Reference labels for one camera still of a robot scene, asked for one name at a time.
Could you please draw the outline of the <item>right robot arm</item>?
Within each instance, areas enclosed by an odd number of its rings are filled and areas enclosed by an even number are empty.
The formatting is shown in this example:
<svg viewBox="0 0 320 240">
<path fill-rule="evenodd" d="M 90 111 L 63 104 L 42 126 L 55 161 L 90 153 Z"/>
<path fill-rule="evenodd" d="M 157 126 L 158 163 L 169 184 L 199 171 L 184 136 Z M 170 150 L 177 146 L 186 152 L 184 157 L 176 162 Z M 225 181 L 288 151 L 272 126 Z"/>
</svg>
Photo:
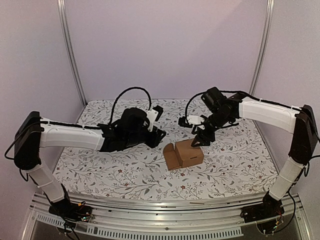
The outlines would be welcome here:
<svg viewBox="0 0 320 240">
<path fill-rule="evenodd" d="M 235 125 L 236 120 L 250 120 L 261 128 L 270 149 L 276 144 L 287 147 L 287 153 L 273 154 L 278 177 L 268 191 L 270 199 L 258 208 L 262 218 L 269 218 L 278 210 L 276 201 L 298 182 L 320 141 L 312 107 L 286 105 L 254 97 L 245 91 L 217 87 L 201 92 L 199 96 L 209 116 L 185 113 L 186 122 L 195 127 L 192 146 L 208 146 L 215 141 L 218 130 Z"/>
</svg>

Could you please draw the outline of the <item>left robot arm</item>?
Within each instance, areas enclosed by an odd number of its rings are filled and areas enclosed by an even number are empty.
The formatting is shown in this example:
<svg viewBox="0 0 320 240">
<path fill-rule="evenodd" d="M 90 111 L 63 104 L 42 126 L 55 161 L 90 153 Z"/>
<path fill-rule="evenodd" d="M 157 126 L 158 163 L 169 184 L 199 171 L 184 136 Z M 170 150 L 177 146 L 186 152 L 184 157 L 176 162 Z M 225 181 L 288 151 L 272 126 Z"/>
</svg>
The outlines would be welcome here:
<svg viewBox="0 0 320 240">
<path fill-rule="evenodd" d="M 123 111 L 120 119 L 96 126 L 57 122 L 40 116 L 38 111 L 28 114 L 8 147 L 13 150 L 10 158 L 19 170 L 28 174 L 38 188 L 54 203 L 63 216 L 74 213 L 74 205 L 67 200 L 67 193 L 53 175 L 53 164 L 42 160 L 41 154 L 50 149 L 81 148 L 101 153 L 120 152 L 139 144 L 157 147 L 166 132 L 155 126 L 163 114 L 155 106 L 144 111 L 131 107 Z"/>
</svg>

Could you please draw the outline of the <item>brown cardboard box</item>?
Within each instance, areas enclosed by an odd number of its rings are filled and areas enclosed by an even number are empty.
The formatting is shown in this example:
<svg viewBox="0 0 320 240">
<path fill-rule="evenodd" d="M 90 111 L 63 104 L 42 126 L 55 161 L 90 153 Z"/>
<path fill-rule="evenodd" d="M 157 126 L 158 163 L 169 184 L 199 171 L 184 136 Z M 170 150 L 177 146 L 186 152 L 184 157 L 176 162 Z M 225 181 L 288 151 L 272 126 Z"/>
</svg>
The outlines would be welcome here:
<svg viewBox="0 0 320 240">
<path fill-rule="evenodd" d="M 169 171 L 183 169 L 203 163 L 204 153 L 198 147 L 192 147 L 192 139 L 167 144 L 163 156 Z"/>
</svg>

